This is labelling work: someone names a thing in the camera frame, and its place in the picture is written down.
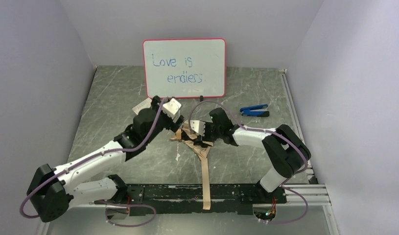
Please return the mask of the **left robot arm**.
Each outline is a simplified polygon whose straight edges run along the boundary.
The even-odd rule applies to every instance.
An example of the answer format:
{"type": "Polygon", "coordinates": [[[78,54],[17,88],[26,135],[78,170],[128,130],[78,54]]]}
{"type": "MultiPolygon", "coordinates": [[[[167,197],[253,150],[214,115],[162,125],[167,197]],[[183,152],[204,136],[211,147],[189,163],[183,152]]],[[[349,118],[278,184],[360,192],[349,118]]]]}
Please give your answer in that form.
{"type": "Polygon", "coordinates": [[[184,122],[181,103],[175,98],[153,97],[150,106],[139,110],[123,132],[98,150],[73,162],[51,167],[43,164],[34,173],[20,206],[20,214],[31,202],[42,222],[51,222],[67,210],[90,201],[106,200],[119,203],[126,198],[128,187],[117,175],[99,181],[88,180],[96,174],[122,164],[141,152],[164,129],[176,132],[184,122]]]}

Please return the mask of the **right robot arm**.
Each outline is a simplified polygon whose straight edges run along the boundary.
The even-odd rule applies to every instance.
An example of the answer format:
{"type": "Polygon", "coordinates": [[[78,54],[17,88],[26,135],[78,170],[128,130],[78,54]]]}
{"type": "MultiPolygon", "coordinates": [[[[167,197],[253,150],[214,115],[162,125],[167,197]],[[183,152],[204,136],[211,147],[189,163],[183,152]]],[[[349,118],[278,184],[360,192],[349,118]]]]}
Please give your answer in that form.
{"type": "Polygon", "coordinates": [[[202,140],[214,142],[221,139],[232,146],[251,146],[265,150],[271,168],[258,181],[266,192],[273,192],[295,174],[307,168],[311,152],[290,126],[253,128],[233,124],[222,108],[210,111],[210,122],[189,120],[188,125],[202,140]]]}

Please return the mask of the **beige and black umbrella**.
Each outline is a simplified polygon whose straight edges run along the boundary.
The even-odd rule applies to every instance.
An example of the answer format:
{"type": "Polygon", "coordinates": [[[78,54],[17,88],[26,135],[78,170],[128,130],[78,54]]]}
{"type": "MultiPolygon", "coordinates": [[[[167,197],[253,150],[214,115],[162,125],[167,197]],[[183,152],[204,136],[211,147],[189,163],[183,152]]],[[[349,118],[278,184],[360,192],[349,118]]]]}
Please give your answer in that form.
{"type": "Polygon", "coordinates": [[[185,121],[180,129],[176,131],[175,136],[171,137],[171,141],[181,141],[186,144],[201,162],[202,172],[202,199],[203,210],[209,211],[211,209],[211,187],[209,176],[208,154],[213,147],[213,143],[209,141],[202,141],[199,134],[191,132],[189,129],[189,121],[185,121]]]}

